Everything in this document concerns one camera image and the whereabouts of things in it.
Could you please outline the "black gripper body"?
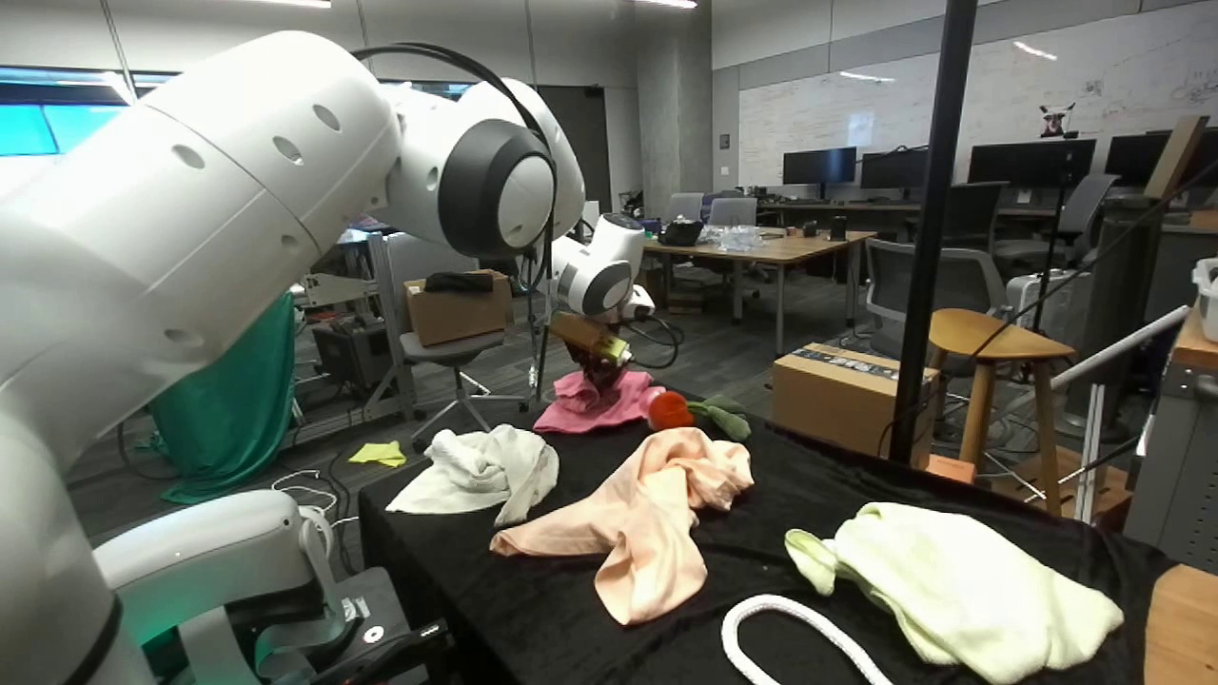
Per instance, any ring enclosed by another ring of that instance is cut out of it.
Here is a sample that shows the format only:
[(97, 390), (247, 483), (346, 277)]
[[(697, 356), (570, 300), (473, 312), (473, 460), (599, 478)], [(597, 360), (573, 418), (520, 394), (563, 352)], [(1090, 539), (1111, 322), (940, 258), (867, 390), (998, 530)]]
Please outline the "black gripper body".
[(627, 343), (597, 321), (560, 312), (547, 329), (568, 345), (570, 360), (597, 390), (608, 390), (630, 360)]

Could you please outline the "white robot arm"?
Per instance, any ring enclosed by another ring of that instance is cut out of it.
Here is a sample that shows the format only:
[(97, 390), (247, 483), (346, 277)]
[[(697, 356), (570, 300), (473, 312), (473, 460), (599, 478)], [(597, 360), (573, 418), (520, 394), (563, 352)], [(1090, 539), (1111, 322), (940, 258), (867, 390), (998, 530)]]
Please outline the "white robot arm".
[(182, 69), (0, 204), (0, 682), (331, 677), (362, 617), (323, 525), (281, 491), (224, 496), (91, 545), (65, 472), (213, 366), (341, 228), (371, 218), (462, 256), (583, 218), (579, 157), (520, 78), (456, 100), (272, 31)]

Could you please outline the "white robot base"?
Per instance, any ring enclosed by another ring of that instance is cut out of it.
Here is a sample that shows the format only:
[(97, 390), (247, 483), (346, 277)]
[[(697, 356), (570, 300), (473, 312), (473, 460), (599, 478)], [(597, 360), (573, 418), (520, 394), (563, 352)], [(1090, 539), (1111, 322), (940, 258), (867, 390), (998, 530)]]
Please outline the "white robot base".
[(96, 549), (163, 685), (442, 685), (445, 629), (402, 617), (383, 567), (334, 573), (331, 521), (240, 491)]

